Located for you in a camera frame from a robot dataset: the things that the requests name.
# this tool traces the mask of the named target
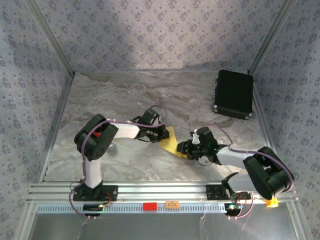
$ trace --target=patterned wallpaper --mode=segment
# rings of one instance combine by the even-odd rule
[[[297,1],[255,81],[279,154],[320,239],[320,1]]]
[[[40,178],[67,74],[23,1],[0,0],[0,240]]]
[[[75,71],[246,70],[282,0],[38,0]]]

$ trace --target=table surface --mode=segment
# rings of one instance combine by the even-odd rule
[[[234,147],[259,149],[266,143],[256,115],[249,120],[212,112],[212,96],[218,72],[126,72],[76,74],[72,82],[48,162],[45,181],[78,181],[82,158],[74,144],[77,132],[95,115],[126,121],[141,116],[154,104],[168,111],[166,126],[173,126],[178,143],[190,139],[190,131],[217,125],[233,139]],[[216,129],[220,143],[227,137]],[[101,158],[104,181],[220,181],[239,169],[200,166],[136,139],[115,139],[116,152]],[[203,158],[200,163],[208,164]]]

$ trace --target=black box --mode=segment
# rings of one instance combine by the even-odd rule
[[[249,119],[253,113],[253,87],[253,76],[220,70],[216,79],[212,111],[239,119]]]

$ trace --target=red block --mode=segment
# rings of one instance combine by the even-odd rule
[[[143,203],[143,211],[157,211],[158,204],[156,202]]]
[[[101,133],[94,131],[94,132],[93,132],[93,135],[95,135],[95,136],[98,138],[98,137],[100,137]]]

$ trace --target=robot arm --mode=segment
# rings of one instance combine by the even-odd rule
[[[82,144],[89,132],[99,123],[106,120],[110,119],[106,119],[101,114],[97,114],[78,132],[74,138],[74,143],[77,145],[77,150],[80,153]],[[94,189],[102,182],[100,158],[105,154],[113,139],[129,138],[145,141],[142,138],[146,137],[149,138],[149,141],[152,143],[168,139],[169,132],[166,130],[165,125],[151,128],[129,124],[130,122],[137,121],[138,124],[151,126],[156,120],[158,122],[160,121],[159,114],[149,108],[143,116],[138,116],[131,121],[127,121],[127,123],[112,123],[112,120],[110,120],[109,123],[105,123],[97,128],[89,137],[84,148],[84,155],[86,157],[85,185],[90,189]]]
[[[256,151],[233,150],[227,145],[218,144],[208,127],[191,132],[191,136],[192,140],[178,144],[177,152],[187,155],[191,160],[197,161],[205,156],[212,163],[247,171],[247,174],[232,173],[221,182],[231,196],[238,192],[258,192],[265,199],[271,200],[289,187],[289,170],[269,147],[264,146]],[[276,159],[286,170],[263,155]]]

